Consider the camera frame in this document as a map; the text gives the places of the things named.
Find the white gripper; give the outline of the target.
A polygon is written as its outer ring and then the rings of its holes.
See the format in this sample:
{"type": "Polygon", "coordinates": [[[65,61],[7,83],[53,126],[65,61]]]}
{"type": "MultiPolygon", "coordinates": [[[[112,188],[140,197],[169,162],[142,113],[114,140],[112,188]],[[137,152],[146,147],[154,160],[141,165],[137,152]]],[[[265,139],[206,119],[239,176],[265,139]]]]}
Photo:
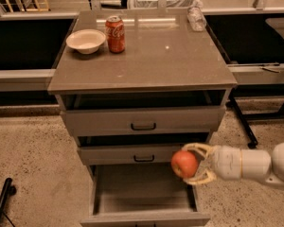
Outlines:
{"type": "Polygon", "coordinates": [[[200,175],[184,179],[189,185],[211,183],[217,176],[225,181],[241,179],[241,150],[227,146],[209,146],[201,143],[189,143],[182,147],[183,151],[197,152],[204,159],[212,156],[211,167],[214,172],[205,169],[200,175]]]}

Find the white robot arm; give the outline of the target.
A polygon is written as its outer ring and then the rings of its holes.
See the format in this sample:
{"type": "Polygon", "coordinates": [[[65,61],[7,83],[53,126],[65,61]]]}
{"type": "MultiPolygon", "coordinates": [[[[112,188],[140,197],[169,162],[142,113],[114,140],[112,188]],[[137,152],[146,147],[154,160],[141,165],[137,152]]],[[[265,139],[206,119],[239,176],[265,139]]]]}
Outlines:
{"type": "Polygon", "coordinates": [[[201,185],[217,179],[224,181],[250,180],[272,188],[284,190],[284,143],[272,154],[260,149],[240,149],[228,146],[209,146],[190,143],[182,147],[201,155],[203,170],[184,178],[190,185],[201,185]]]}

